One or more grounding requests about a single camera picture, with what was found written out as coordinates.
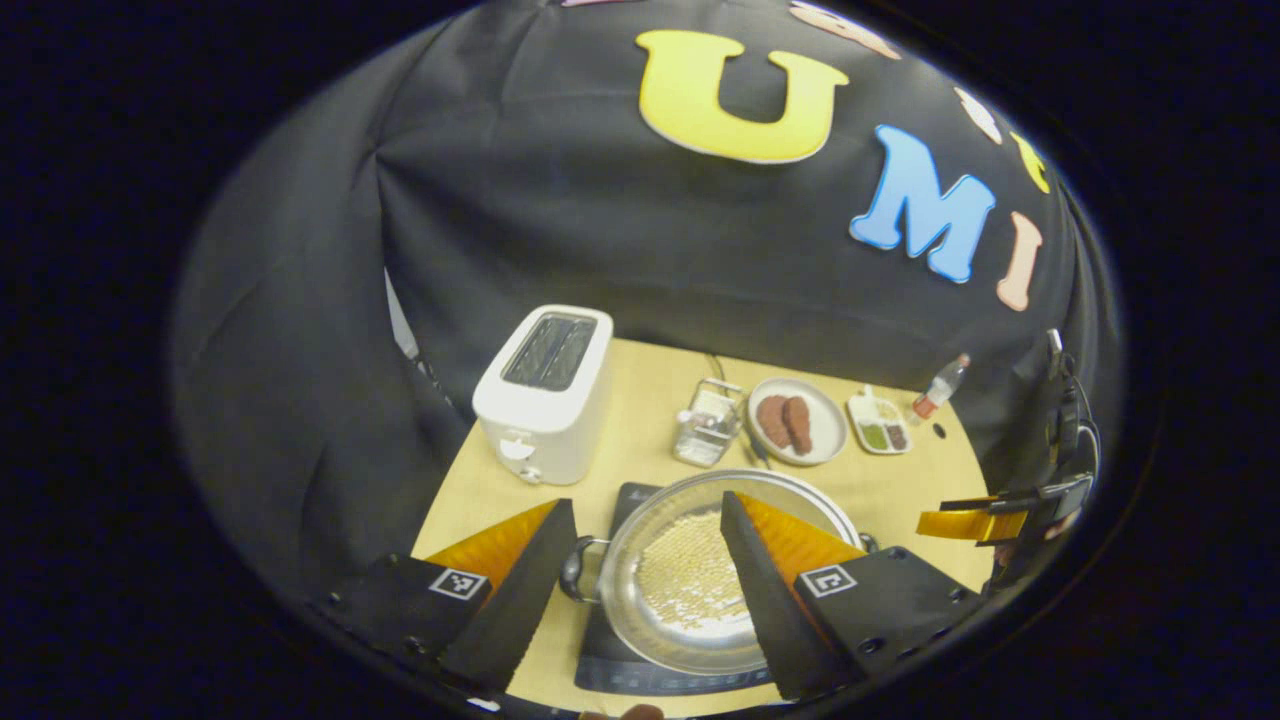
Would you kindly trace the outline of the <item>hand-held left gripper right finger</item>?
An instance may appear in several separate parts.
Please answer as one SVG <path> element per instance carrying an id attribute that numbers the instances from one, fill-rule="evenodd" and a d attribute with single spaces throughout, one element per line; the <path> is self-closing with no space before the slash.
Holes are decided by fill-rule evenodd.
<path id="1" fill-rule="evenodd" d="M 909 550 L 858 550 L 740 491 L 723 493 L 719 527 L 765 665 L 788 701 L 919 659 L 983 601 Z"/>

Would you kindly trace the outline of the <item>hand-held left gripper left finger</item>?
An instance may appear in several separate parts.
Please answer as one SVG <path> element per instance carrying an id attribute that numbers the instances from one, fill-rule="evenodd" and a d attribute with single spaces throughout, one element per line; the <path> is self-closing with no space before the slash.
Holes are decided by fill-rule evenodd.
<path id="1" fill-rule="evenodd" d="M 426 559 L 388 553 L 316 598 L 348 638 L 458 691 L 509 687 L 577 539 L 573 503 L 532 506 Z"/>

